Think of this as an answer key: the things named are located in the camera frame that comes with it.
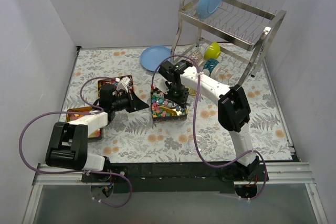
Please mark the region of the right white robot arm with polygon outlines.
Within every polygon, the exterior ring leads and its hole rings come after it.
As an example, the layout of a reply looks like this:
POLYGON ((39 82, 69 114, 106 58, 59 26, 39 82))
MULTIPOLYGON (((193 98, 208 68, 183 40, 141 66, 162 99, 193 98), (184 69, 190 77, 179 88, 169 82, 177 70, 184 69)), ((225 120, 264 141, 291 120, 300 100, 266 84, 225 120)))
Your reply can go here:
POLYGON ((186 107, 188 88, 195 89, 197 95, 205 96, 217 106, 218 121, 229 132, 236 154, 227 166, 235 165, 234 173, 242 180, 248 181, 255 177, 261 157, 253 149, 250 137, 251 109, 244 89, 238 84, 231 87, 217 82, 186 59, 175 65, 164 60, 156 72, 165 79, 165 98, 180 107, 186 107))

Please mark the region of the tin of star candies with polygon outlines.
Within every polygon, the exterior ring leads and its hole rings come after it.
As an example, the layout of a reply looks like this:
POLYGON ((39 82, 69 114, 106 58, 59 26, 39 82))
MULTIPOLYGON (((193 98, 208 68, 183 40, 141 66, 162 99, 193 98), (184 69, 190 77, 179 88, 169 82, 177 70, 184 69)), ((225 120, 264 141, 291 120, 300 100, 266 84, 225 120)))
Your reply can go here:
POLYGON ((158 88, 151 89, 151 115, 153 122, 183 121, 187 119, 188 110, 164 97, 158 88))

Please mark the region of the tin of gummy candies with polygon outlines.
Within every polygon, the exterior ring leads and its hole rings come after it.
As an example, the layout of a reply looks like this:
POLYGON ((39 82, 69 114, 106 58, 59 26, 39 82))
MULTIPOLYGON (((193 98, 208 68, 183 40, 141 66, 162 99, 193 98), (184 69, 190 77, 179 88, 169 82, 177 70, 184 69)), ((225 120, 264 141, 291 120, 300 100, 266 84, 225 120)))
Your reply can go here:
MULTIPOLYGON (((67 114, 66 122, 74 121, 84 116, 81 113, 89 113, 92 110, 91 106, 84 106, 79 108, 68 109, 68 112, 75 112, 76 114, 67 114)), ((99 141, 103 139, 103 130, 97 129, 88 136, 88 141, 99 141)))

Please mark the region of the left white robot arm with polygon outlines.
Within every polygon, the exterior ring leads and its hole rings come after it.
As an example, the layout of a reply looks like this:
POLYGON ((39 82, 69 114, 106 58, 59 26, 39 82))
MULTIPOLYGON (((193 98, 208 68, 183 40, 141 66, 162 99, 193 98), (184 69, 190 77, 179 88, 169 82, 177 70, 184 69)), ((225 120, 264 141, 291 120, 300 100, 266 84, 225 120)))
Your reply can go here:
POLYGON ((129 113, 149 108, 132 89, 119 90, 112 84, 100 88, 101 111, 90 111, 69 122, 57 122, 50 137, 45 162, 48 166, 93 171, 100 182, 111 178, 112 170, 104 156, 88 152, 88 138, 96 130, 108 126, 117 111, 129 113))

